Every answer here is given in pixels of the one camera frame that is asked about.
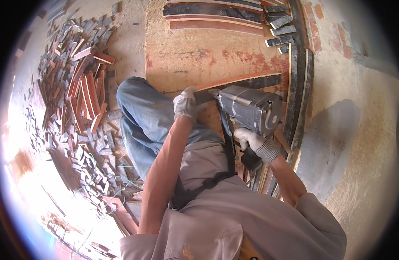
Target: black shoulder strap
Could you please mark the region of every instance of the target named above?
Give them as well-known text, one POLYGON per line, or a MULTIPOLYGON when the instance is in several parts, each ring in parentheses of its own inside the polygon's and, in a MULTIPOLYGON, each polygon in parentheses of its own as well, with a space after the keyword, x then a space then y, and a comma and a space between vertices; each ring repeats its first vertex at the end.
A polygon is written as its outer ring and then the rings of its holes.
POLYGON ((176 181, 175 191, 172 195, 172 208, 176 209, 177 211, 181 210, 185 207, 191 200, 194 200, 198 194, 200 194, 205 189, 212 189, 214 188, 218 182, 230 178, 234 175, 237 175, 235 171, 235 161, 234 155, 230 152, 225 145, 223 145, 223 149, 227 156, 228 162, 228 171, 220 171, 215 174, 212 178, 207 178, 202 182, 202 186, 196 188, 194 190, 185 190, 184 186, 182 185, 181 177, 178 176, 178 180, 176 181))

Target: grey shirt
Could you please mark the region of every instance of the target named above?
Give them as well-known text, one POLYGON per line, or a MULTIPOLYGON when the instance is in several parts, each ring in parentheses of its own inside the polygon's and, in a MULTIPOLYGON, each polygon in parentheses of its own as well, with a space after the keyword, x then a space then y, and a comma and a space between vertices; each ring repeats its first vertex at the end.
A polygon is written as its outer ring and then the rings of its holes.
MULTIPOLYGON (((227 170, 220 143, 185 148, 180 176, 185 189, 227 170)), ((263 259, 342 259, 347 237, 313 195, 296 207, 256 194, 238 177, 205 190, 181 211, 166 210, 158 235, 120 239, 123 259, 238 259, 243 235, 263 259)))

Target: knee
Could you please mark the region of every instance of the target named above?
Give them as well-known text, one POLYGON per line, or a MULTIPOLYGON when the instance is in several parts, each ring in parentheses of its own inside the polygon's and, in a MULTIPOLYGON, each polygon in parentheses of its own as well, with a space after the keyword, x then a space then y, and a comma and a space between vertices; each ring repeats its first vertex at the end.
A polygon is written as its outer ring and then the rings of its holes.
POLYGON ((122 98, 127 98, 128 96, 134 96, 140 91, 143 83, 140 80, 145 80, 136 76, 131 76, 123 81, 120 86, 117 88, 116 98, 117 101, 120 102, 122 98))

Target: glove cuff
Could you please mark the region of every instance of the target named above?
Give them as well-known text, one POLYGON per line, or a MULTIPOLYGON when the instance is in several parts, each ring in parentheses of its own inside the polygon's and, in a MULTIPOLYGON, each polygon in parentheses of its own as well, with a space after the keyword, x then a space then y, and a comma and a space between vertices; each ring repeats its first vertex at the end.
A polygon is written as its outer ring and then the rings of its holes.
POLYGON ((264 163, 269 164, 278 156, 280 147, 275 146, 270 139, 266 139, 264 143, 254 152, 263 160, 264 163))
POLYGON ((176 117, 184 115, 190 117, 194 124, 197 122, 197 104, 194 99, 188 97, 181 99, 175 105, 174 111, 174 120, 176 120, 176 117))

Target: grey knit glove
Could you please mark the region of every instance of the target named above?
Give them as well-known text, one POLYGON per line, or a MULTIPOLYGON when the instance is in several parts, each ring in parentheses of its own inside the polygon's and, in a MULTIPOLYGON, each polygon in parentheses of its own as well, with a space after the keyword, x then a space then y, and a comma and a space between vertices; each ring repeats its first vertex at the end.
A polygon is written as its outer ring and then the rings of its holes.
POLYGON ((174 98, 174 111, 175 117, 180 115, 185 115, 192 119, 192 122, 195 124, 197 122, 197 103, 195 101, 194 93, 196 89, 193 86, 190 86, 186 90, 182 91, 182 93, 174 98))
POLYGON ((276 146, 272 140, 258 136, 247 128, 236 129, 234 136, 240 140, 243 151, 247 148, 247 142, 249 142, 250 148, 267 164, 274 161, 279 154, 280 147, 276 146))

